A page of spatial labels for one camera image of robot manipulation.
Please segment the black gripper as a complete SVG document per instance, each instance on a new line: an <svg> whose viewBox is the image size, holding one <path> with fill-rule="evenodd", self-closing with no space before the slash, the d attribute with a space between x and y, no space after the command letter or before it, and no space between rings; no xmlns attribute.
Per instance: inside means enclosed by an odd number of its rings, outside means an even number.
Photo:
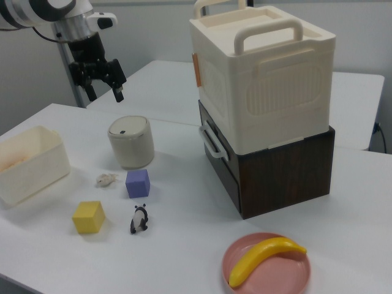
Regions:
<svg viewBox="0 0 392 294"><path fill-rule="evenodd" d="M92 85L93 79L101 79L111 87L117 103L124 100L123 84L127 81L117 59L106 61L105 50L98 33L83 40L68 44L73 62L69 70L73 83L81 86L90 101L97 99Z"/></svg>

